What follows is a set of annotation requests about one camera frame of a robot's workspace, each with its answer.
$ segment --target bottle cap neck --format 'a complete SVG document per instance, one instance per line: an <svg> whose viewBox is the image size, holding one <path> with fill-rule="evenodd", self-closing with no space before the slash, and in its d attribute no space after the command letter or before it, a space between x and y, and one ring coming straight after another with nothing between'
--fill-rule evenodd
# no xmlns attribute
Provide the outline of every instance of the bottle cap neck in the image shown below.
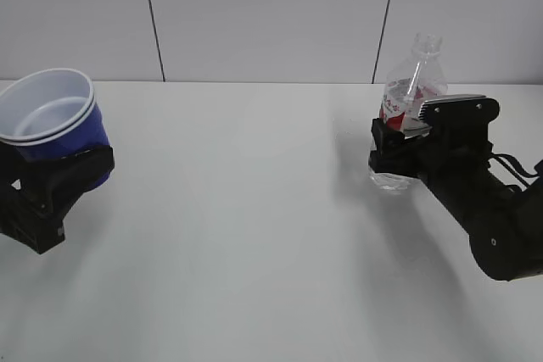
<svg viewBox="0 0 543 362"><path fill-rule="evenodd" d="M441 53L442 41L443 39L439 36L418 33L415 36L415 43L411 48L411 52L419 58L437 58Z"/></svg>

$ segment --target crushed plastic bottle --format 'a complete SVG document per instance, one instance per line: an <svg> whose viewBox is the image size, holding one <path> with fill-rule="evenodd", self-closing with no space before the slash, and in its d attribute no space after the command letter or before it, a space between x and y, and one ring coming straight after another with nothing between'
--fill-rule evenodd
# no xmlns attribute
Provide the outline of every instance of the crushed plastic bottle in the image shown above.
<svg viewBox="0 0 543 362"><path fill-rule="evenodd" d="M441 42L441 37L418 33L411 56L387 76L379 117L406 137L428 131L428 126L418 119L423 101L447 93L447 82L438 61ZM372 169L369 172L370 178L381 189L400 192L409 187L409 177L375 173Z"/></svg>

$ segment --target white table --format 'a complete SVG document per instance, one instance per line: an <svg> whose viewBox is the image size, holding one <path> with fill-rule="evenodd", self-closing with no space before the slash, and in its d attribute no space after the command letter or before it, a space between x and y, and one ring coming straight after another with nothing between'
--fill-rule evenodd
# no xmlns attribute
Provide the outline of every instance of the white table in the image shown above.
<svg viewBox="0 0 543 362"><path fill-rule="evenodd" d="M0 237L3 361L542 360L543 277L492 281L423 186L357 179L381 86L97 89L117 167L49 253ZM543 86L464 92L543 159Z"/></svg>

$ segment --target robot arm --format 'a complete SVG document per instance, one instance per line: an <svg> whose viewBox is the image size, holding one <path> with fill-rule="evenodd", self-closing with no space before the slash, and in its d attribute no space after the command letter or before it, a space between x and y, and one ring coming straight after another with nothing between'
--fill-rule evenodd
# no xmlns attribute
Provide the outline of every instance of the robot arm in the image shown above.
<svg viewBox="0 0 543 362"><path fill-rule="evenodd" d="M109 146L27 163L14 147L0 143L0 159L0 233L38 253L64 240L68 211L115 165Z"/></svg>
<svg viewBox="0 0 543 362"><path fill-rule="evenodd" d="M377 149L369 164L378 173L419 178L469 235L484 273L510 281L543 273L543 161L531 175L512 156L492 153L488 124L499 112L484 96L438 97L420 109L429 133L411 138L374 119ZM491 159L526 188L504 185L489 172Z"/></svg>

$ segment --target stacked cups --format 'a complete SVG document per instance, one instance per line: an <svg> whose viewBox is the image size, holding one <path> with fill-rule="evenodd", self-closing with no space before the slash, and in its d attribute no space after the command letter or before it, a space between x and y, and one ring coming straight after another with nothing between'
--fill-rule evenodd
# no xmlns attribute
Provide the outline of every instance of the stacked cups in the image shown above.
<svg viewBox="0 0 543 362"><path fill-rule="evenodd" d="M28 162L109 146L90 78L58 68L6 88L0 93L0 142L14 146Z"/></svg>

